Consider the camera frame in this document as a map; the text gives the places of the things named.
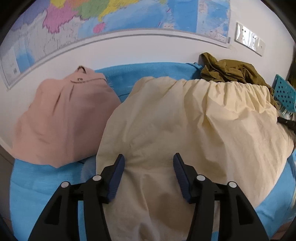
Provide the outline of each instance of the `beige garment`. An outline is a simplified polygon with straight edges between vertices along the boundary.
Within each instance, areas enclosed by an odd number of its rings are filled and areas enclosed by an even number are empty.
[[[104,206],[114,241],[185,240],[194,204],[173,169],[179,152],[213,182],[235,181],[256,207],[274,187],[294,147],[277,124],[265,86],[145,77],[107,122],[96,171],[122,153],[116,198]],[[215,213],[214,231],[218,227]]]
[[[92,69],[81,66],[62,80],[45,80],[17,121],[13,156],[56,168],[93,156],[119,105],[105,76]]]

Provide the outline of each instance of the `white wall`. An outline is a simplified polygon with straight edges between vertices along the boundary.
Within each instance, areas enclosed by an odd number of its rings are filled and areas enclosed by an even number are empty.
[[[218,60],[236,59],[253,64],[268,84],[272,84],[276,74],[286,78],[294,41],[282,22],[260,0],[231,0],[231,9],[232,20],[245,25],[264,40],[263,57],[235,42],[225,49],[178,37],[134,36],[91,43],[46,62],[10,91],[0,81],[0,144],[9,151],[13,126],[33,100],[39,83],[46,78],[63,78],[79,65],[100,69],[143,62],[197,62],[201,53],[209,52]]]

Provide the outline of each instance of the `silver screw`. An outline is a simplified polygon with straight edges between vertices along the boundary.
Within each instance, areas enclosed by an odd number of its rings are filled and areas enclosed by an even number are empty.
[[[198,176],[196,177],[196,179],[199,180],[199,181],[204,181],[204,180],[205,180],[205,176],[203,176],[203,175],[198,175]]]
[[[100,181],[101,179],[102,179],[102,177],[100,175],[93,176],[94,181]]]
[[[69,186],[68,182],[62,182],[61,187],[62,188],[66,188],[67,186]]]
[[[237,184],[236,184],[235,182],[230,182],[230,183],[229,183],[229,186],[230,186],[231,188],[236,188],[236,187],[237,187]]]

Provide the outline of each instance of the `map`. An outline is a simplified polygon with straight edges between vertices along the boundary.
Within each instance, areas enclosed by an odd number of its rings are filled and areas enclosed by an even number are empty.
[[[0,46],[10,88],[48,55],[100,34],[170,29],[227,42],[230,0],[36,0]]]

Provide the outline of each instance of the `floor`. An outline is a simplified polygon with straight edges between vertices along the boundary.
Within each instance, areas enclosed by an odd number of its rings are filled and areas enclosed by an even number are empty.
[[[0,146],[0,214],[10,229],[9,183],[13,164],[14,158]]]

